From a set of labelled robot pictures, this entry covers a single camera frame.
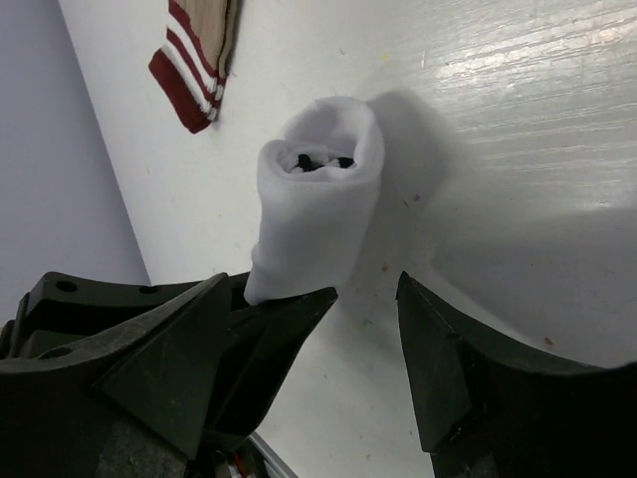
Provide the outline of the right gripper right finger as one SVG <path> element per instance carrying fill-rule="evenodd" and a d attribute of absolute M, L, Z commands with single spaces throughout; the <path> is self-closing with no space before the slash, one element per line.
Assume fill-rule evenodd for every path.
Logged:
<path fill-rule="evenodd" d="M 419 440 L 438 477 L 632 477 L 636 367 L 527 346 L 407 274 L 399 332 Z"/>

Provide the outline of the white sock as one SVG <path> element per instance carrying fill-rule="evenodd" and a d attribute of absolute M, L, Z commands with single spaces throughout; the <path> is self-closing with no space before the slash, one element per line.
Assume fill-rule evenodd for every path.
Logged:
<path fill-rule="evenodd" d="M 313 102 L 263 146 L 249 304 L 347 281 L 379 197 L 384 156 L 373 110 L 348 97 Z"/>

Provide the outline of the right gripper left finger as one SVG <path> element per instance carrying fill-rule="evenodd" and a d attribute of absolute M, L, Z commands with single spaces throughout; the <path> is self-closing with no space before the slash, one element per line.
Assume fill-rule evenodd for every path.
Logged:
<path fill-rule="evenodd" d="M 246 282 L 45 274 L 1 331 L 2 475 L 210 475 L 264 420 L 337 298 L 251 306 Z"/>

